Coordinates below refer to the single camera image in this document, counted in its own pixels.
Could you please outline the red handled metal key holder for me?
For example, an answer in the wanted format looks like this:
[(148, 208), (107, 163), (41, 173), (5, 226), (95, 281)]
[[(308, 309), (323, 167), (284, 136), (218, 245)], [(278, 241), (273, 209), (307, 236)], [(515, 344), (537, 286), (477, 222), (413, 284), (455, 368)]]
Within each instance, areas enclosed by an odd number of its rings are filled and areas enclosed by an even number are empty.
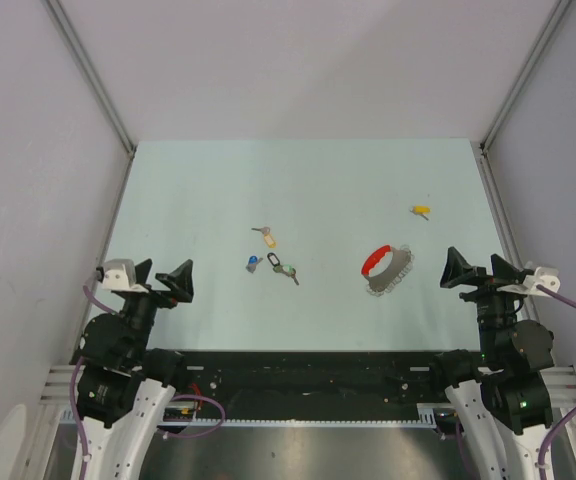
[(407, 245), (384, 245), (372, 252), (361, 268), (367, 292), (376, 297), (390, 293), (412, 271), (413, 261)]

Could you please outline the keys with black green tags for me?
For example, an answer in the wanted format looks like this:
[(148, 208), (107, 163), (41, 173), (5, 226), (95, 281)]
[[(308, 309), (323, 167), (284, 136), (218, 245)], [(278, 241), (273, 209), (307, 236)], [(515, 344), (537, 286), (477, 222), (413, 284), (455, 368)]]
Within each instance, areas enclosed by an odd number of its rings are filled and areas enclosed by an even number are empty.
[(296, 285), (299, 285), (296, 269), (294, 267), (289, 264), (282, 263), (277, 255), (273, 252), (267, 254), (267, 259), (275, 273), (282, 274), (290, 278)]

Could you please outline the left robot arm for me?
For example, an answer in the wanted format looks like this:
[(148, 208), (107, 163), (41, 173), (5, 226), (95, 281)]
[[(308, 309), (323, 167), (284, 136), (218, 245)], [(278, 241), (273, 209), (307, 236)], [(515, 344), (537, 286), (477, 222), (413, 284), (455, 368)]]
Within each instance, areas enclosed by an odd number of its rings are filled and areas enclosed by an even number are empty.
[(171, 400), (188, 393), (191, 374), (183, 354), (149, 348), (157, 313), (194, 297), (193, 262), (148, 277), (152, 262), (115, 259), (97, 267), (83, 291), (97, 304), (100, 284), (119, 296), (119, 310), (99, 304), (73, 355), (70, 407), (77, 426), (75, 479), (136, 479), (157, 425)]

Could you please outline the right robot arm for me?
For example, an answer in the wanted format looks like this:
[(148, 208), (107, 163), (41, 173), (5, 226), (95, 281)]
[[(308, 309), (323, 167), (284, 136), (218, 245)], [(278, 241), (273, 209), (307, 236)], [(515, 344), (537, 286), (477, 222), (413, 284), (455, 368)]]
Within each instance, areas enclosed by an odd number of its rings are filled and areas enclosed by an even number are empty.
[(464, 287), (461, 300), (476, 307), (480, 353), (453, 350), (434, 357), (429, 388), (449, 401), (466, 433), (482, 479), (550, 479), (549, 450), (540, 443), (553, 424), (543, 371), (553, 367), (554, 335), (518, 313), (529, 296), (559, 289), (554, 268), (519, 269), (497, 254), (490, 269), (473, 266), (454, 247), (440, 279)]

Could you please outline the yellow capped key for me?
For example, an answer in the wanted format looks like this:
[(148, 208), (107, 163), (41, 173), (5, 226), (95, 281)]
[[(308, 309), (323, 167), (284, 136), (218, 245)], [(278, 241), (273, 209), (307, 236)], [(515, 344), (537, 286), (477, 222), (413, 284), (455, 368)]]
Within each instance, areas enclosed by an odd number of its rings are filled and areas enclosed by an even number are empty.
[(428, 215), (431, 213), (431, 209), (427, 206), (414, 205), (411, 208), (411, 213), (413, 215), (419, 216), (425, 220), (428, 220), (429, 219)]

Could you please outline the key with blue tag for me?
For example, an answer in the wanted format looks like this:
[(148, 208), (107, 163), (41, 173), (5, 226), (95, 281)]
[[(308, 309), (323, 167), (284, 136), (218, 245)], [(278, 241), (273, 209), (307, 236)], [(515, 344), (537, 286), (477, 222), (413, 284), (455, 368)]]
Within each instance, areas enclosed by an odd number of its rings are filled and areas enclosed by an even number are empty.
[(259, 258), (259, 257), (255, 256), (255, 255), (250, 256), (250, 257), (249, 257), (249, 260), (248, 260), (248, 263), (247, 263), (247, 265), (246, 265), (246, 270), (247, 270), (249, 273), (254, 273), (255, 270), (256, 270), (256, 268), (257, 268), (257, 266), (259, 265), (259, 263), (260, 263), (261, 261), (262, 261), (262, 258)]

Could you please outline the key with yellow tag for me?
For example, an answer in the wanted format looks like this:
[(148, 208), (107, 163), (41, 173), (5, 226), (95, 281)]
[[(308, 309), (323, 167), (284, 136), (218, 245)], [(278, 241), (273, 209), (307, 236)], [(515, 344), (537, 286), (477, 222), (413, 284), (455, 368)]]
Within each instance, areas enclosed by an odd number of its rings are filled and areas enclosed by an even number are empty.
[(263, 241), (268, 248), (274, 249), (277, 247), (277, 242), (271, 233), (270, 227), (268, 227), (268, 226), (263, 226), (263, 227), (258, 227), (258, 228), (253, 227), (252, 230), (257, 231), (262, 235)]

